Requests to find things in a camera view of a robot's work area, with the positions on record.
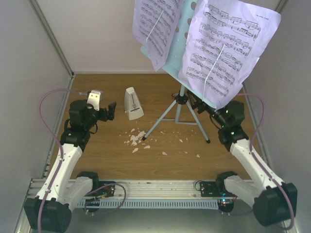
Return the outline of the white metronome body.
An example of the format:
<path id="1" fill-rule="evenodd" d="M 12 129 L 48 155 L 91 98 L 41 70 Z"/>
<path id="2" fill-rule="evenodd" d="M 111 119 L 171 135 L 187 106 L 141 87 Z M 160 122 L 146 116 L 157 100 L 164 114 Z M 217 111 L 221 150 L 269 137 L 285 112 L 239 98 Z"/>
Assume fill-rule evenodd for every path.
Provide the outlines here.
<path id="1" fill-rule="evenodd" d="M 136 120 L 144 116 L 142 106 L 133 87 L 129 87 L 125 91 L 124 108 L 129 120 Z"/>

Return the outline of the light blue music stand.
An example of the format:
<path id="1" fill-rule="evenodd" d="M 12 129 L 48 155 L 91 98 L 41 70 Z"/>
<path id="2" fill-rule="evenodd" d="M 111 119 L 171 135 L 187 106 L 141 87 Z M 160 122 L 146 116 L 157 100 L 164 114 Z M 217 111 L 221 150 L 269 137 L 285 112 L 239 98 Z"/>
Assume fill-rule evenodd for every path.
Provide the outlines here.
<path id="1" fill-rule="evenodd" d="M 174 33 L 173 41 L 172 41 L 171 48 L 168 54 L 168 58 L 166 60 L 166 64 L 162 67 L 162 69 L 166 73 L 168 73 L 175 80 L 181 83 L 180 91 L 177 93 L 177 96 L 174 98 L 173 102 L 166 109 L 166 111 L 160 116 L 160 118 L 155 122 L 155 124 L 150 128 L 150 130 L 142 138 L 143 141 L 147 139 L 147 137 L 153 132 L 153 130 L 156 128 L 156 126 L 161 121 L 174 121 L 176 124 L 197 125 L 199 129 L 201 130 L 206 142 L 210 143 L 210 139 L 208 138 L 196 113 L 192 109 L 190 105 L 190 101 L 186 95 L 186 90 L 190 89 L 190 87 L 186 84 L 185 81 L 181 81 L 178 79 L 178 73 L 182 65 L 182 57 L 183 57 L 185 47 L 186 47 L 187 33 L 189 31 L 190 22 L 191 22 L 196 4 L 197 4 L 196 0 L 184 1 L 182 11 L 181 11 L 181 17 L 177 24 L 179 31 Z M 188 107 L 189 111 L 191 112 L 195 120 L 194 122 L 181 122 L 179 120 L 183 105 L 186 105 Z"/>

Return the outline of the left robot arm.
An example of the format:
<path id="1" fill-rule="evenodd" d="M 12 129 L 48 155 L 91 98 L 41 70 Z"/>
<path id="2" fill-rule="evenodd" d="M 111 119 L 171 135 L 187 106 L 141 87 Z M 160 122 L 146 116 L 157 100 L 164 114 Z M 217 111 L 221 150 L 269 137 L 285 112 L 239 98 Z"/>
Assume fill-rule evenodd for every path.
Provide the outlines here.
<path id="1" fill-rule="evenodd" d="M 24 203 L 31 229 L 40 233 L 64 233 L 71 222 L 73 210 L 82 198 L 86 194 L 95 196 L 99 193 L 99 178 L 94 172 L 76 178 L 71 187 L 67 185 L 93 134 L 91 129 L 97 127 L 98 121 L 113 120 L 116 106 L 113 102 L 108 108 L 101 108 L 93 96 L 70 104 L 55 163 L 35 198 L 27 198 Z"/>

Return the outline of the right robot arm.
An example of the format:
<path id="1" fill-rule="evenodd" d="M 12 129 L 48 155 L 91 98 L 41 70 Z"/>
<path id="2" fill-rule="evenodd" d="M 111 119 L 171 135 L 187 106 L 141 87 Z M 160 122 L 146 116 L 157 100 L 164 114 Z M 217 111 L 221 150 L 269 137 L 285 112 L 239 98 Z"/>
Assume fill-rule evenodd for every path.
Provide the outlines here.
<path id="1" fill-rule="evenodd" d="M 245 119 L 242 102 L 232 100 L 225 107 L 215 110 L 192 92 L 187 92 L 190 104 L 198 113 L 209 113 L 211 120 L 219 124 L 220 143 L 240 162 L 253 184 L 248 184 L 237 174 L 222 173 L 217 177 L 215 191 L 225 197 L 229 193 L 247 203 L 262 226 L 267 227 L 289 221 L 283 227 L 288 231 L 294 226 L 298 191 L 293 183 L 284 182 L 253 147 L 254 137 L 248 137 L 241 124 Z"/>

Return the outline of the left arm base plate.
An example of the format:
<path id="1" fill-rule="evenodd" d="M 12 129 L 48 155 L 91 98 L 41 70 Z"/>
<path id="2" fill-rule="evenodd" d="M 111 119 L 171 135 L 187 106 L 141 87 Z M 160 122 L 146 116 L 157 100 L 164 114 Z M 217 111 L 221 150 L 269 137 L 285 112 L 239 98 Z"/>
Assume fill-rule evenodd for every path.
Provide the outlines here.
<path id="1" fill-rule="evenodd" d="M 115 186 L 111 185 L 112 183 L 115 183 L 114 181 L 99 181 L 98 188 L 102 187 L 104 185 L 107 185 L 107 187 L 104 187 L 97 192 L 95 192 L 95 196 L 97 198 L 109 198 L 113 197 L 115 193 Z"/>

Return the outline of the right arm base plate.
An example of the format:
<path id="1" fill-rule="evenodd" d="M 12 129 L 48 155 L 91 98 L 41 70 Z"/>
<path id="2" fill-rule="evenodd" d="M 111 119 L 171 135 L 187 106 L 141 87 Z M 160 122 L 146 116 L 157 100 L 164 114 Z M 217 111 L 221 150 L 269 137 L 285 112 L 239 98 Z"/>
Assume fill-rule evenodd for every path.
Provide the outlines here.
<path id="1" fill-rule="evenodd" d="M 199 185 L 201 197 L 218 197 L 220 195 L 216 182 L 201 181 Z"/>

